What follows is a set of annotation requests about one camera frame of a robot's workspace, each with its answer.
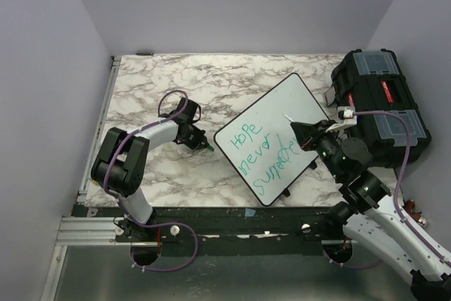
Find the green capped whiteboard marker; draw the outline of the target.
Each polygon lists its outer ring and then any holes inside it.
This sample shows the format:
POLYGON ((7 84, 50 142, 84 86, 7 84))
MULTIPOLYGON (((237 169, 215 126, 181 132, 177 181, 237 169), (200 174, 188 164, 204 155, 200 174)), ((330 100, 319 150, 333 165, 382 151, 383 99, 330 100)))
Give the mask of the green capped whiteboard marker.
POLYGON ((283 113, 283 116, 290 122, 293 123, 294 121, 289 117, 287 114, 283 113))

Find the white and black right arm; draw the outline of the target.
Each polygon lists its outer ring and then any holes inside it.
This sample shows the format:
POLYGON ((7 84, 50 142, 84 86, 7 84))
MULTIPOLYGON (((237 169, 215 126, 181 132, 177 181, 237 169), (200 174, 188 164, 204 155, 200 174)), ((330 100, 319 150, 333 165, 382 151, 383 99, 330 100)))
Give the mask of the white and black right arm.
POLYGON ((416 300, 450 299, 450 251, 437 243, 400 207, 394 192, 369 167, 372 155, 355 137, 339 140, 334 121, 292 122, 304 151, 315 151, 344 200, 325 216, 324 230, 365 246, 410 285, 416 300))

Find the white whiteboard black frame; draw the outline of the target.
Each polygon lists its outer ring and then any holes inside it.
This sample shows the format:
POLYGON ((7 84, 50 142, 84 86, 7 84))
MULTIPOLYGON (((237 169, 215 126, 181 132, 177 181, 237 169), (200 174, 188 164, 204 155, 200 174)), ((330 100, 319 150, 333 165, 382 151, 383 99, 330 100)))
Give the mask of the white whiteboard black frame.
POLYGON ((217 147, 265 207, 318 156, 301 150, 283 113, 301 123, 327 119, 305 82, 291 73, 214 134, 217 147))

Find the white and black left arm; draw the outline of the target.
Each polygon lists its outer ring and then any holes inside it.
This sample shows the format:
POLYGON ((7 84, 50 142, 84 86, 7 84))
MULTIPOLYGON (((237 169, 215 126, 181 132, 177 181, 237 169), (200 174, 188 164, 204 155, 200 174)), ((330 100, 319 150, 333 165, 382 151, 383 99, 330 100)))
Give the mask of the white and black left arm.
POLYGON ((175 110, 160 113, 155 123, 127 132, 110 128, 91 168, 91 179, 114 197, 125 216, 133 221, 132 233, 141 241, 155 236, 156 224, 151 220, 153 208, 141 188, 148 152, 169 142, 197 151, 214 148, 206 131, 195 123, 202 109, 191 99, 182 98, 175 110))

